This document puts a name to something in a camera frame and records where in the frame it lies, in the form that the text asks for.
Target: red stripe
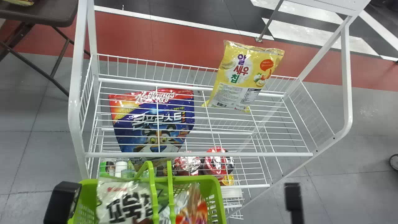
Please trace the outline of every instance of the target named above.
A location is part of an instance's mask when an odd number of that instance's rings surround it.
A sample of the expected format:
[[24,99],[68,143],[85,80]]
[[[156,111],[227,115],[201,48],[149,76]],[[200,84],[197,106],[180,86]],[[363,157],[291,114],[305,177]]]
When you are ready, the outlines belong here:
[[[0,30],[5,39],[18,25],[7,21]],[[140,18],[96,12],[98,52],[187,65],[217,68],[224,51],[223,40],[285,50],[275,75],[296,77],[319,50],[313,47],[264,40]],[[75,23],[61,30],[74,38]],[[51,27],[36,25],[15,49],[18,52],[57,56],[64,40]],[[72,56],[69,46],[65,56]],[[393,61],[351,55],[354,87],[398,91],[398,66]],[[341,85],[340,52],[329,51],[305,81]]]

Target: white wire cart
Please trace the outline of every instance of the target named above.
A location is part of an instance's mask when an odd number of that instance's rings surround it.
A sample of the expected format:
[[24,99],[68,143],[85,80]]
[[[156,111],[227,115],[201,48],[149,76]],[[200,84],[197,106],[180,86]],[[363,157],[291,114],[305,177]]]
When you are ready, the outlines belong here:
[[[368,2],[354,2],[352,10],[348,11],[347,7],[342,11],[335,10],[348,15],[347,18],[301,74],[298,77],[272,75],[246,113],[202,106],[212,91],[217,69],[97,53],[94,0],[80,0],[68,122],[82,178],[97,178],[100,158],[204,157],[209,148],[221,146],[228,152],[213,155],[230,156],[235,162],[235,170],[231,173],[234,185],[222,187],[226,215],[227,218],[243,219],[241,209],[324,152],[350,130],[352,96],[348,27]],[[85,36],[86,21],[91,58],[88,69],[83,71],[84,39],[81,37]],[[302,80],[340,36],[344,127],[334,132]],[[150,90],[157,95],[159,88],[194,91],[195,125],[185,143],[179,152],[174,153],[120,152],[108,95]],[[91,131],[90,143],[85,145],[83,131],[88,130]]]

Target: black wheel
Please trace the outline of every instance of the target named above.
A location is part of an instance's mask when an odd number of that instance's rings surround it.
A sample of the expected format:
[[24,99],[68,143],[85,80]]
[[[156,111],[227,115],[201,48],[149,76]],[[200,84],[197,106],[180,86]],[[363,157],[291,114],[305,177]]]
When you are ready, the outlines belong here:
[[390,157],[390,165],[393,169],[398,171],[398,154],[394,154]]

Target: table top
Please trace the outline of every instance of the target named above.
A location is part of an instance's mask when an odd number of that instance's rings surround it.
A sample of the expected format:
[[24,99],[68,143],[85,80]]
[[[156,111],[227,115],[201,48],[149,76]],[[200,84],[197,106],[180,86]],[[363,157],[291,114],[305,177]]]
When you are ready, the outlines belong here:
[[32,6],[19,6],[0,0],[0,18],[55,27],[73,23],[78,0],[38,0]]

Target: shrimp chip bag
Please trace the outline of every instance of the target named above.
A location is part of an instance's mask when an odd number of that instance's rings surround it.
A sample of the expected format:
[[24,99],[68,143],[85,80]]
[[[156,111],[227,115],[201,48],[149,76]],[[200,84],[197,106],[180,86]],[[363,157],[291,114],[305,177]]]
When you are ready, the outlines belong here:
[[247,110],[278,67],[285,51],[227,40],[224,46],[224,57],[207,106]]

